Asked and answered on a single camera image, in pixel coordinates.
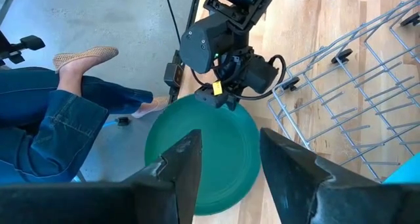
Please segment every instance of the wire rack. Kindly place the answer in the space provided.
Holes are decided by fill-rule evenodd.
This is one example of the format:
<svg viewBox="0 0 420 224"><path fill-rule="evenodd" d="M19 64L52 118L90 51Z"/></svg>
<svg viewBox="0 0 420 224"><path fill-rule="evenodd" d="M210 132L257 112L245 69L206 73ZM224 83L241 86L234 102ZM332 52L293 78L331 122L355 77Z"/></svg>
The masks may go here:
<svg viewBox="0 0 420 224"><path fill-rule="evenodd" d="M400 23L419 5L401 2L290 64L268 101L283 135L379 182L418 152L420 26Z"/></svg>

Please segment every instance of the metal wire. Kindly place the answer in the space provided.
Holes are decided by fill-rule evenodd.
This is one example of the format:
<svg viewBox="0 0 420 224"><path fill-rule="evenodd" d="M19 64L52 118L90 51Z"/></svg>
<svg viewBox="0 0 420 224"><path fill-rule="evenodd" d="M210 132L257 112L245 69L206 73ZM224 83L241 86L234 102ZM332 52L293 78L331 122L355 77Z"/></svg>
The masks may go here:
<svg viewBox="0 0 420 224"><path fill-rule="evenodd" d="M370 170L370 172L373 175L373 179L376 181L382 181L383 177L379 177L374 168L377 168L379 166L399 166L400 161L367 161L365 157L366 153L378 147L386 148L386 145L389 141L397 139L399 142L399 145L397 144L397 146L404 147L404 149L407 150L408 154L413 156L414 153L408 145L420 144L420 141L405 141L403 140L402 135L418 127L420 125L420 121L392 125L389 119L385 117L385 115L389 112L398 112L398 110L401 110L402 108L407 108L409 106L415 108L415 110L420 109L420 104L416 100L416 97L419 96L420 93L410 93L410 89L418 88L420 83L413 82L413 76L401 80L399 80L396 77L395 72L399 71L402 68L401 65L404 65L403 62L398 62L396 64L393 63L392 66L389 66L389 64L393 60L396 60L397 58L400 58L405 54L409 54L412 59L420 63L420 55L416 54L415 52L416 50L418 51L420 49L420 45L409 47L409 45L404 42L402 37L400 37L398 35L398 32L395 30L397 26L400 26L399 24L397 25L397 23L401 22L401 19L403 19L405 15L407 15L407 13L409 13L413 8L419 5L420 0L409 0L406 2L401 2L397 7L367 23L363 23L355 30L335 40L329 46L320 47L318 51L299 59L297 62L290 64L286 69L286 72L289 77L285 79L283 83L280 83L277 86L275 86L275 88L273 88L274 98L268 101L268 108L270 109L271 113L273 114L274 118L279 124L279 127L282 129L283 134L289 139L292 139L283 123L283 119L287 118L294 132L296 132L296 134L299 136L301 144L307 147L307 149L312 150L311 141L324 135L332 129L338 128L341 131L341 136L343 136L343 138L345 138L345 140L348 141L348 143L351 145L351 148L354 149L354 151L357 153L357 155L350 157L341 165L351 162L356 158L361 158L363 161L362 163L367 166L368 170ZM382 27L386 23L392 23L389 26L388 30L401 44L404 50L400 53L396 53L393 57L390 57L387 60L382 60L381 57L379 57L379 55L373 50L373 47L369 44L369 39L380 27ZM360 72L357 76L353 76L347 69L346 62L343 62L342 59L340 59L340 54L346 49L349 43L361 37L364 37L363 45L366 47L367 52L369 52L373 56L373 58L378 62L378 65L370 68L369 70L366 70L365 72ZM322 72L314 78L308 77L307 72L311 71L316 63L319 63L322 59L331 55L335 57L335 60L337 62L334 67L329 68L328 70ZM309 63L307 63L306 67L303 70L298 70L297 66L302 66L307 60L309 61ZM344 72L349 77L349 80L345 81L344 83L340 83L335 87L332 87L330 90L327 90L324 93L318 92L316 86L314 85L314 81L330 74L331 72L336 72L337 70ZM366 76L369 73L374 74L365 79L364 76ZM385 76L390 77L395 82L395 85L389 87L388 89L378 91L374 94L367 94L364 91L363 86L367 82L375 78ZM296 91L299 91L302 88L309 86L316 97L300 105L295 105L291 110L289 110L285 103L287 95L283 90L282 86L289 83L289 81L294 77L303 78L304 82L297 86L296 90L294 90L294 92L291 92L291 94L294 94L296 93ZM346 94L344 90L339 92L335 91L351 83L354 85L354 88L358 90L358 92L363 96L364 101L367 102L369 106L365 108L351 108L348 110L343 110L336 114L333 113L332 109L330 109L329 107L329 104L342 97L342 95ZM405 95L409 102L400 103L399 105L396 104L395 106L387 108L385 110L380 110L378 108L380 104L383 104L384 102L387 102L388 100L393 99L398 95ZM292 116L292 114L318 101L331 116L330 119L333 122L333 125L327 128L322 128L322 130L318 133L305 134L303 130L297 125L297 122L295 121L295 118ZM275 110L275 108L277 108L277 106L274 107L275 105L280 106L279 112ZM378 118L380 121L382 121L385 124L386 129L390 131L392 135L390 135L388 138L382 141L377 141L376 143L363 144L361 143L361 141L357 141L357 143L361 143L360 145L358 145L356 141L352 140L352 137L350 136L351 133L363 129L369 129L371 126L362 124L358 127L344 128L343 124L354 118L357 118L358 116L361 116L362 114L365 114L366 112L369 112L370 110L373 110L375 112L375 118Z"/></svg>

